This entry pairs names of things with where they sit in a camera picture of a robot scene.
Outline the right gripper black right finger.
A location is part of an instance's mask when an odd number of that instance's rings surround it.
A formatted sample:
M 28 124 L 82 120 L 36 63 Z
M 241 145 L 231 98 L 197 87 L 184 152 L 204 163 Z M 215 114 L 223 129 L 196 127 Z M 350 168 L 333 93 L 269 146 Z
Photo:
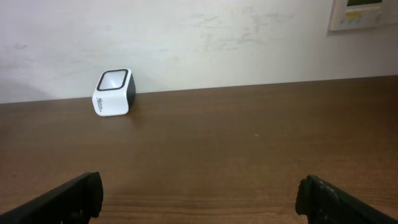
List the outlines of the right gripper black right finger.
M 397 224 L 397 220 L 315 176 L 300 181 L 295 211 L 308 224 Z

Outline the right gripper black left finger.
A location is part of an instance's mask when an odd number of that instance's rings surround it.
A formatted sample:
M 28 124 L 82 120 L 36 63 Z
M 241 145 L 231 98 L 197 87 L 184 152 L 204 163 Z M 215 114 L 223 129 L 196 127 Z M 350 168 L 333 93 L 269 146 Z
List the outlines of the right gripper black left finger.
M 103 184 L 99 172 L 86 172 L 1 215 L 1 223 L 89 223 L 99 217 Z

